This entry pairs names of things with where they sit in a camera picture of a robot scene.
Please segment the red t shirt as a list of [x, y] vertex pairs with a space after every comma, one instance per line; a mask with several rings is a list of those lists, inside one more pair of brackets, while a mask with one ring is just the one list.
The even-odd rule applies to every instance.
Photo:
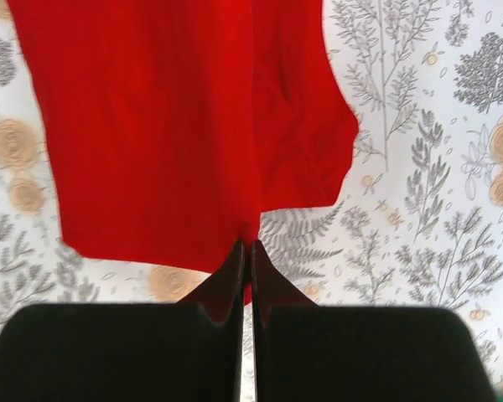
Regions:
[[215, 271], [261, 215], [334, 204], [358, 122], [320, 1], [11, 1], [63, 241]]

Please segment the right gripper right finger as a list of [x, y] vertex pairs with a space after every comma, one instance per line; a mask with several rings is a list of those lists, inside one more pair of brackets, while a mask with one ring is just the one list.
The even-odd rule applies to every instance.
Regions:
[[260, 401], [493, 401], [463, 321], [435, 307], [322, 307], [250, 253]]

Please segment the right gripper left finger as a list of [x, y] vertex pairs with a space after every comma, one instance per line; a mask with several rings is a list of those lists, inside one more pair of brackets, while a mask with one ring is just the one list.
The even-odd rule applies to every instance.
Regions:
[[246, 247], [182, 301], [34, 304], [0, 333], [0, 401], [237, 401]]

